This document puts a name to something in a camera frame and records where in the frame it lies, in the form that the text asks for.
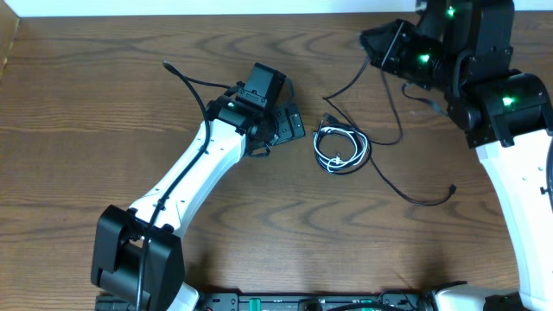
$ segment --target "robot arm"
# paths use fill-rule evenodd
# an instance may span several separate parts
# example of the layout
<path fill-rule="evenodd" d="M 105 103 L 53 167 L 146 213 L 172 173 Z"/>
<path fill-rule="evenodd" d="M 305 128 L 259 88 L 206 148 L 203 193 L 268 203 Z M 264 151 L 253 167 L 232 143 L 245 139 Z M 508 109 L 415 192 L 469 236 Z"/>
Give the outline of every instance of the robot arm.
<path fill-rule="evenodd" d="M 396 20 L 361 34 L 373 66 L 445 93 L 498 194 L 526 308 L 553 309 L 553 212 L 545 173 L 553 111 L 543 82 L 511 70 L 512 0 L 429 0 L 418 26 Z M 439 310 L 481 310 L 489 292 L 467 285 L 435 294 Z"/>
<path fill-rule="evenodd" d="M 242 156 L 259 156 L 253 153 L 263 148 L 265 153 L 261 156 L 266 156 L 270 146 L 305 136 L 297 106 L 291 100 L 275 106 L 285 80 L 284 74 L 257 63 L 245 85 L 238 83 L 207 106 L 209 144 L 180 181 L 181 172 L 205 145 L 207 121 L 200 125 L 182 157 L 142 198 L 126 211 L 108 206 L 96 229 L 91 273 L 94 285 L 126 301 L 137 299 L 143 250 L 130 241 L 144 237 L 156 204 L 178 181 L 154 219 L 144 261 L 140 305 L 146 310 L 194 308 L 199 295 L 184 283 L 181 241 L 199 207 Z"/>
<path fill-rule="evenodd" d="M 501 203 L 520 281 L 519 294 L 531 310 L 553 309 L 553 212 L 546 162 L 551 137 L 545 130 L 514 137 L 514 146 L 499 142 L 476 148 Z"/>

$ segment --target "wood grain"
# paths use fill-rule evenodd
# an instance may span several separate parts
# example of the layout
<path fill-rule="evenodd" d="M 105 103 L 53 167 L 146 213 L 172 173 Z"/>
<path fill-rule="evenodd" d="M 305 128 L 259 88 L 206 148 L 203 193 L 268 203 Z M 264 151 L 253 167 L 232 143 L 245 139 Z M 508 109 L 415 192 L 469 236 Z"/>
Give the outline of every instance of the wood grain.
<path fill-rule="evenodd" d="M 0 0 L 0 81 L 3 69 L 8 62 L 14 37 L 16 36 L 19 17 L 10 9 L 4 0 Z"/>
<path fill-rule="evenodd" d="M 321 95 L 365 57 L 362 29 L 414 15 L 165 16 L 24 19 L 0 85 L 0 309 L 86 309 L 96 221 L 127 207 L 186 149 L 201 121 L 170 60 L 197 79 L 231 84 L 262 61 L 296 83 L 310 132 Z M 513 66 L 553 82 L 551 13 L 517 13 Z M 518 273 L 491 182 L 463 134 L 403 99 L 398 146 L 375 147 L 407 194 L 454 198 L 416 207 L 373 168 L 324 174 L 310 139 L 241 161 L 215 187 L 184 241 L 188 282 L 244 292 L 368 292 L 467 280 L 515 289 Z M 207 101 L 219 90 L 199 87 Z M 418 95 L 428 95 L 413 90 Z M 440 99 L 437 92 L 431 97 Z M 380 140 L 397 135 L 373 68 L 336 103 Z"/>

